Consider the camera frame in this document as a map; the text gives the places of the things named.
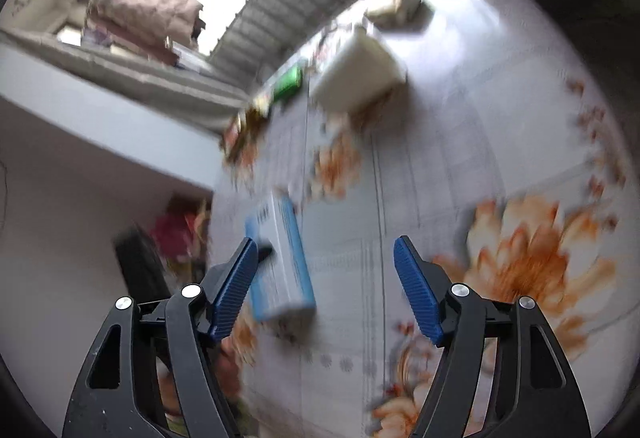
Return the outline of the pink quilted jacket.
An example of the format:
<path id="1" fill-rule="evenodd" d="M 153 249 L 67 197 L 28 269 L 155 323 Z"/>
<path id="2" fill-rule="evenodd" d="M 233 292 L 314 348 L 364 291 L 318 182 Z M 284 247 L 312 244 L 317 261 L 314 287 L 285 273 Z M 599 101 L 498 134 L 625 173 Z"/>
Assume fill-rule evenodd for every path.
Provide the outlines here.
<path id="1" fill-rule="evenodd" d="M 198 0 L 89 0 L 88 12 L 149 44 L 166 40 L 191 49 L 206 27 Z"/>

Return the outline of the white tissue box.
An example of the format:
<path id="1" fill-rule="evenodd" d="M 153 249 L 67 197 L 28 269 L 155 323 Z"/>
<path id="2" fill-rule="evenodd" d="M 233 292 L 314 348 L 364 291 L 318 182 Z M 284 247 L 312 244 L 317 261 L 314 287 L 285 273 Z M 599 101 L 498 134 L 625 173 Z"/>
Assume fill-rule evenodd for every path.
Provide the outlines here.
<path id="1" fill-rule="evenodd" d="M 329 114 L 359 111 L 407 82 L 407 69 L 386 46 L 357 25 L 318 79 L 309 98 Z"/>

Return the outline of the small green box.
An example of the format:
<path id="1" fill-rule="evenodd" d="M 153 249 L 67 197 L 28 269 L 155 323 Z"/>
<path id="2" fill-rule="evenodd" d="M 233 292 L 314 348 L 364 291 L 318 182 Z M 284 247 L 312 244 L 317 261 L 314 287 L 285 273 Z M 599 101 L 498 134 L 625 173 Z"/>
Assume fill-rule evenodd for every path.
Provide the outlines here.
<path id="1" fill-rule="evenodd" d="M 288 69 L 274 84 L 272 89 L 273 103 L 286 101 L 302 89 L 304 70 L 299 65 Z"/>

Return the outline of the blue white carton box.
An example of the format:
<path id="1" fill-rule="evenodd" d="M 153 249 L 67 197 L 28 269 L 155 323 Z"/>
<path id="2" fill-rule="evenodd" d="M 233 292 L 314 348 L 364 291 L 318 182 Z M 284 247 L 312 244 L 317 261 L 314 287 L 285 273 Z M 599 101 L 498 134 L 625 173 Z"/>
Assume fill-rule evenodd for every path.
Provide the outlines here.
<path id="1" fill-rule="evenodd" d="M 250 285 L 255 320 L 268 322 L 314 311 L 314 289 L 288 194 L 273 189 L 259 201 L 245 220 L 245 235 L 260 251 L 271 248 L 267 257 L 259 259 Z"/>

